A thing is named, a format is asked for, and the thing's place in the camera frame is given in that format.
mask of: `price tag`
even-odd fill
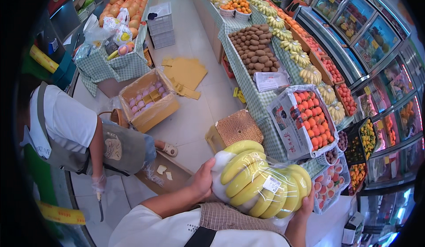
[[[375,48],[375,50],[379,48],[379,44],[376,42],[376,40],[372,40],[372,46]]]
[[[384,128],[384,124],[382,123],[382,121],[378,121],[378,129],[381,130],[382,128]]]
[[[365,93],[366,93],[366,95],[370,95],[370,94],[372,94],[372,92],[371,92],[371,89],[369,88],[369,86],[367,85],[367,86],[365,86]]]
[[[351,21],[353,21],[353,22],[356,22],[356,21],[357,21],[357,19],[356,19],[353,15],[350,15],[350,19],[351,19]]]

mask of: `white basket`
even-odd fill
[[[158,14],[158,16],[155,19],[146,20],[151,37],[173,30],[173,18],[171,16],[171,2],[151,6],[147,13]]]
[[[88,18],[88,10],[87,8],[82,11],[79,15],[78,15],[78,19],[80,20],[80,23],[82,23],[84,20],[86,20]]]
[[[220,7],[220,15],[222,17],[234,17],[235,16],[235,10],[224,10]]]
[[[240,21],[248,21],[250,17],[251,17],[251,14],[244,14],[239,11],[236,11],[235,13],[235,19]]]
[[[176,43],[176,40],[174,38],[174,30],[151,36],[151,38],[154,48],[162,48]]]

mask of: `plaid apron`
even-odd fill
[[[270,221],[242,214],[223,202],[199,204],[201,220],[185,247],[208,247],[219,230],[265,230],[282,235],[292,247],[286,236]]]

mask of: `cardboard box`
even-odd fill
[[[156,171],[160,165],[167,167],[162,174]],[[171,172],[171,178],[173,180],[167,179],[166,172]],[[160,151],[156,151],[156,159],[149,168],[135,174],[139,180],[158,195],[171,193],[183,188],[189,184],[189,179],[192,175],[192,171],[186,169],[184,166],[178,164],[175,159]]]
[[[82,5],[84,4],[85,0],[73,0],[72,4],[75,7],[75,10],[80,10],[80,8],[82,7]]]
[[[354,239],[357,239],[358,235],[363,232],[363,220],[365,217],[360,213],[356,212],[348,220],[344,227],[343,244],[353,244]]]
[[[152,100],[146,101],[145,98],[143,98],[146,104],[151,101],[155,101],[155,104],[152,105],[150,108],[146,109],[140,115],[135,117],[134,114],[131,112],[128,103],[132,98],[135,98],[138,93],[141,94],[143,90],[146,90],[157,80],[160,80],[162,82],[162,84],[165,86],[166,91],[168,91],[169,94],[164,98],[159,98],[156,100],[155,98],[153,98]],[[167,118],[172,113],[177,111],[180,107],[175,95],[173,85],[171,84],[170,80],[165,76],[162,71],[159,71],[156,68],[151,70],[149,73],[139,77],[136,81],[123,88],[120,91],[119,97],[127,120],[130,121],[131,124],[142,133],[146,133],[152,127],[160,123],[163,119]]]

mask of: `apron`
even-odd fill
[[[237,211],[223,202],[199,204],[201,207],[201,220],[199,228],[195,231],[185,247],[209,247],[213,242],[215,233],[219,230],[265,230],[282,235],[292,247],[286,236],[268,220],[254,218]]]
[[[92,164],[89,148],[84,154],[69,151],[56,143],[47,134],[44,117],[44,93],[46,87],[47,83],[42,82],[37,96],[37,115],[44,136],[50,144],[51,152],[48,159],[42,156],[40,158],[54,167],[77,174],[91,175]],[[130,176],[137,173],[145,160],[145,139],[143,134],[119,125],[102,124],[102,127],[105,142],[103,156],[105,176]]]

